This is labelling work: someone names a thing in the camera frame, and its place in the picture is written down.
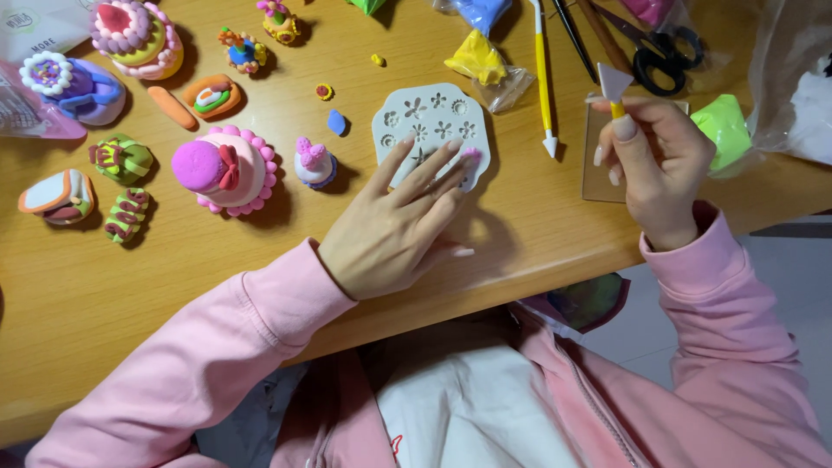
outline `hand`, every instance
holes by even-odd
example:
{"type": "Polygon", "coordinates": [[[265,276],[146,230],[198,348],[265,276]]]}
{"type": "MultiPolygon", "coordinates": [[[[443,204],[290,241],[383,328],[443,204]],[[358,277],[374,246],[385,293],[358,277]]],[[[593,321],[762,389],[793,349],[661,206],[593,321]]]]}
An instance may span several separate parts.
{"type": "MultiPolygon", "coordinates": [[[[595,165],[607,164],[610,182],[626,177],[626,204],[655,251],[693,242],[699,228],[693,201],[716,153],[714,143],[673,102],[624,97],[627,115],[601,130],[595,165]]],[[[610,112],[609,101],[594,102],[610,112]]]]}
{"type": "Polygon", "coordinates": [[[469,256],[457,242],[438,240],[463,205],[458,189],[473,165],[464,157],[433,182],[462,146],[445,143],[389,192],[399,166],[414,146],[411,132],[397,144],[367,186],[329,229],[318,256],[336,283],[356,301],[409,288],[440,260],[469,256]]]}

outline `woman's left hand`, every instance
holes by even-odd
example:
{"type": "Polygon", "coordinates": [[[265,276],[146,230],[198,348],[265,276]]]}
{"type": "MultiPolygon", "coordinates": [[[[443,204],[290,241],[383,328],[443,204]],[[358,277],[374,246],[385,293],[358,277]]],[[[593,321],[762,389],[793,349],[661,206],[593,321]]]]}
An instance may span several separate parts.
{"type": "Polygon", "coordinates": [[[457,242],[438,239],[463,205],[465,193],[458,186],[472,162],[464,157],[436,182],[433,179],[457,154],[462,140],[445,143],[389,192],[413,146],[411,132],[393,148],[318,247],[324,267],[356,301],[407,289],[440,260],[473,254],[473,249],[457,242]]]}

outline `hoodie sleeve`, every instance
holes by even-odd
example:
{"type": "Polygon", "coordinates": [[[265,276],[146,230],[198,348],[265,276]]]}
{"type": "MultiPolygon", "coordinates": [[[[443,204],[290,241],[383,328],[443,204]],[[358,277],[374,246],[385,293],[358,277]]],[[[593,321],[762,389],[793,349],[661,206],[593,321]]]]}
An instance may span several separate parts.
{"type": "Polygon", "coordinates": [[[258,381],[354,306],[307,239],[177,312],[30,451],[31,467],[221,466],[194,453],[258,381]]]}
{"type": "Polygon", "coordinates": [[[783,461],[827,466],[797,345],[771,310],[774,292],[757,280],[721,212],[697,202],[694,214],[704,234],[681,249],[655,253],[641,236],[679,335],[675,393],[783,461]]]}

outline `red clay bow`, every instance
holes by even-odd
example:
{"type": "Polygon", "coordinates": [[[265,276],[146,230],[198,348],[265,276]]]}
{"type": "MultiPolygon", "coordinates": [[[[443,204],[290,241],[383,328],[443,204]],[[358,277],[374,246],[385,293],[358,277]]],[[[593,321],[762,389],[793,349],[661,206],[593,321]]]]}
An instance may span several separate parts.
{"type": "Polygon", "coordinates": [[[240,183],[240,164],[237,159],[237,150],[229,145],[220,146],[220,158],[228,166],[228,171],[222,175],[220,188],[223,190],[234,190],[240,183]]]}

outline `scissors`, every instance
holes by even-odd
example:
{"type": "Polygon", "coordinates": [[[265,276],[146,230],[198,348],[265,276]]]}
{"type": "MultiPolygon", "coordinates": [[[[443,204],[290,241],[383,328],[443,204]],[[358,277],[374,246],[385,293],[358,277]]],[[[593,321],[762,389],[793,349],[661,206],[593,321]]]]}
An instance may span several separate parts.
{"type": "Polygon", "coordinates": [[[607,21],[612,24],[612,26],[615,26],[636,44],[636,55],[632,58],[633,75],[639,84],[656,96],[673,96],[681,91],[681,89],[685,87],[685,70],[691,70],[698,67],[699,64],[702,63],[702,59],[705,58],[705,52],[702,47],[701,39],[699,39],[699,36],[688,27],[674,27],[675,30],[672,35],[656,31],[644,33],[638,27],[633,26],[605,8],[599,7],[595,3],[593,3],[592,6],[595,7],[596,11],[605,17],[607,21]],[[685,54],[679,52],[679,49],[676,48],[676,45],[673,42],[677,37],[687,42],[693,48],[693,51],[696,54],[693,59],[686,57],[685,54]],[[653,52],[647,44],[652,45],[661,55],[653,52]],[[673,89],[665,89],[653,82],[650,78],[650,74],[648,73],[650,68],[656,68],[670,77],[675,83],[673,89]]]}

